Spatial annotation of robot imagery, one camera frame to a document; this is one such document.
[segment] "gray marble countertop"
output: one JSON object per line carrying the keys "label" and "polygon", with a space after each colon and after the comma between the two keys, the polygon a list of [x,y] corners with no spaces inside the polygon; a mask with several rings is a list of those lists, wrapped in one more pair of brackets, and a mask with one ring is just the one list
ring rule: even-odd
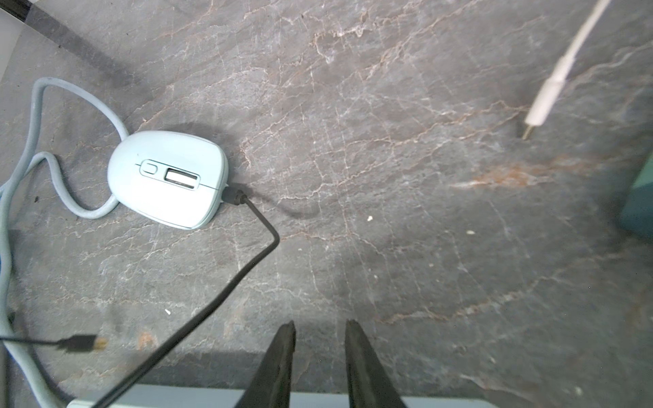
{"label": "gray marble countertop", "polygon": [[[282,242],[147,383],[245,387],[294,320],[297,391],[345,392],[344,322],[402,394],[515,407],[653,404],[653,252],[616,217],[653,146],[653,2],[615,1],[547,123],[518,136],[593,0],[40,0],[0,83],[0,180],[56,76],[133,133],[213,140]],[[83,205],[119,138],[46,91],[39,149]],[[41,165],[12,205],[17,324],[80,395],[134,368],[268,242],[246,208],[193,231],[77,219]],[[14,406],[34,407],[14,368]]]}

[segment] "mouse cable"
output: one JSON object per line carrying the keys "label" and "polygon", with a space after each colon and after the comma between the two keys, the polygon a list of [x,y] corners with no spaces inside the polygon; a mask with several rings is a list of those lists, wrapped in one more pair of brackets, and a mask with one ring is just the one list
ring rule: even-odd
{"label": "mouse cable", "polygon": [[147,360],[143,361],[136,369],[128,374],[122,381],[120,381],[114,388],[107,392],[100,398],[95,405],[91,408],[107,408],[114,403],[120,396],[128,391],[138,380],[143,378],[154,366],[156,366],[170,351],[181,343],[190,333],[192,333],[200,324],[202,324],[210,315],[216,311],[217,308],[225,302],[231,292],[238,286],[241,280],[254,268],[260,261],[268,256],[279,245],[281,238],[276,229],[270,222],[260,213],[260,211],[249,201],[248,197],[241,190],[236,190],[231,187],[226,187],[222,199],[229,204],[240,205],[247,204],[254,215],[257,216],[263,225],[270,231],[274,237],[274,241],[253,257],[243,268],[227,283],[227,286],[213,299],[207,306],[204,307],[199,313],[191,318],[172,336],[170,336],[158,349],[152,353]]}
{"label": "mouse cable", "polygon": [[[113,126],[115,126],[121,140],[129,136],[125,124],[122,123],[118,115],[109,109],[105,103],[82,88],[57,78],[39,78],[34,83],[31,94],[29,128],[27,130],[25,147],[11,177],[6,183],[0,186],[0,336],[5,337],[15,337],[14,330],[7,317],[7,294],[12,271],[11,245],[9,242],[9,210],[14,193],[23,178],[41,161],[46,160],[50,165],[50,176],[54,189],[63,204],[73,214],[81,218],[97,219],[108,214],[118,205],[118,199],[114,195],[111,195],[100,208],[87,210],[81,207],[66,189],[57,158],[47,151],[37,153],[36,148],[39,143],[41,112],[43,110],[43,93],[48,86],[60,87],[85,99],[109,119]],[[25,379],[41,408],[61,407],[61,402],[52,393],[52,390],[48,386],[48,380],[42,376],[39,365],[30,355],[29,349],[24,344],[17,344],[13,341],[7,341],[4,343],[4,346],[23,371]]]}

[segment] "white charging cable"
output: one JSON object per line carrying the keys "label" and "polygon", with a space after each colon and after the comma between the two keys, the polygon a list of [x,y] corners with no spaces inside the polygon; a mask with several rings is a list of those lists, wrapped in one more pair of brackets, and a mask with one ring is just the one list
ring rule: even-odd
{"label": "white charging cable", "polygon": [[[59,163],[52,153],[42,151],[36,153],[37,143],[40,134],[40,119],[43,105],[43,92],[47,86],[54,85],[66,89],[79,97],[84,98],[90,104],[98,108],[116,127],[120,139],[124,140],[129,133],[118,115],[116,115],[107,105],[98,98],[94,97],[82,88],[69,82],[57,78],[41,78],[34,83],[32,88],[31,111],[29,115],[29,130],[27,132],[27,142],[20,160],[11,174],[9,180],[0,186],[0,336],[14,336],[11,325],[7,319],[7,291],[9,288],[9,277],[11,274],[11,248],[9,246],[8,219],[11,200],[18,188],[21,180],[43,159],[50,165],[50,174],[52,183],[64,205],[68,207],[75,215],[82,218],[96,219],[108,214],[118,205],[118,200],[111,195],[109,199],[97,210],[87,210],[82,208],[71,197],[66,190],[63,180],[61,179],[61,169]],[[42,408],[60,408],[62,402],[59,401],[48,388],[45,380],[41,377],[40,371],[34,360],[30,357],[27,348],[17,343],[4,343],[9,353],[20,366],[25,374],[25,378],[32,389]]]}
{"label": "white charging cable", "polygon": [[578,51],[581,49],[582,44],[590,35],[596,22],[599,21],[601,15],[603,15],[603,12],[609,4],[610,0],[598,0],[596,2],[594,10],[592,10],[590,16],[581,26],[576,37],[571,41],[567,52],[558,60],[553,73],[542,85],[542,88],[539,90],[539,93],[533,102],[533,106],[531,106],[530,111],[528,111],[528,115],[524,121],[526,123],[526,131],[524,132],[522,139],[528,139],[533,130],[538,126],[542,126],[542,124],[547,120],[547,116],[549,116],[551,109],[553,109],[553,105],[556,103],[558,96],[560,96],[560,92],[562,92],[562,88],[567,82],[567,75],[569,75],[574,62],[576,62]]}

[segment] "computer mouse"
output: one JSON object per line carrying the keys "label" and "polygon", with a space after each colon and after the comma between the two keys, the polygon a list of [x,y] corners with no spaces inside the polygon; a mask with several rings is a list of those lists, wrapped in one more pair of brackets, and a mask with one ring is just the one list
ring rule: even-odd
{"label": "computer mouse", "polygon": [[228,173],[225,152],[207,139],[143,131],[116,147],[107,178],[125,206],[162,224],[192,230],[215,215]]}

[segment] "black cable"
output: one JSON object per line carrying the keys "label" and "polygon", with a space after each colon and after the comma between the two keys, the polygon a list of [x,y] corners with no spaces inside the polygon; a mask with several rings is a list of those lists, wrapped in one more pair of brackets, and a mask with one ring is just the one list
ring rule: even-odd
{"label": "black cable", "polygon": [[13,343],[26,343],[26,344],[35,344],[42,346],[58,346],[59,340],[35,340],[35,339],[24,339],[20,337],[0,337],[0,341],[11,341]]}
{"label": "black cable", "polygon": [[240,190],[225,189],[223,193],[223,200],[231,204],[247,204],[254,215],[257,216],[263,225],[270,231],[274,237],[274,241],[265,247],[261,252],[256,254],[243,268],[227,283],[227,286],[213,299],[204,309],[197,313],[191,320],[177,330],[170,338],[168,338],[158,349],[152,353],[147,360],[143,361],[134,371],[128,374],[122,381],[120,381],[114,388],[107,392],[98,402],[91,408],[107,408],[114,403],[124,393],[128,391],[138,380],[143,378],[154,366],[156,366],[170,351],[172,351],[177,344],[181,343],[190,333],[192,333],[200,324],[202,324],[210,315],[220,307],[222,303],[229,297],[231,292],[238,286],[241,280],[254,268],[260,261],[268,256],[279,245],[281,238],[276,229],[270,222],[260,213],[260,211],[249,201],[247,196]]}
{"label": "black cable", "polygon": [[2,337],[0,341],[11,341],[13,343],[33,344],[41,346],[57,346],[67,353],[88,353],[93,350],[104,350],[107,340],[97,337],[97,334],[76,334],[61,340],[37,340],[26,337]]}

